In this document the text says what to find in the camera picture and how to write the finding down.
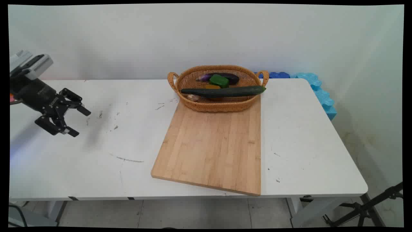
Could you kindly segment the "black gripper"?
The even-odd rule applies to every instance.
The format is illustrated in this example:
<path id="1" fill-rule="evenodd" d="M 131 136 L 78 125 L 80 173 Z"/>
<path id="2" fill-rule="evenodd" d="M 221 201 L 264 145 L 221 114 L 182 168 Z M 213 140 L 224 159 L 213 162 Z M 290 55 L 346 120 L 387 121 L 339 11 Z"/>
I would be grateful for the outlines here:
<path id="1" fill-rule="evenodd" d="M 82 104 L 82 98 L 67 88 L 57 92 L 42 80 L 30 80 L 27 77 L 12 77 L 9 84 L 9 104 L 24 104 L 42 113 L 43 115 L 35 120 L 35 124 L 52 135 L 69 134 L 74 138 L 79 135 L 79 132 L 69 127 L 64 120 L 69 108 L 85 116 L 91 114 Z"/>

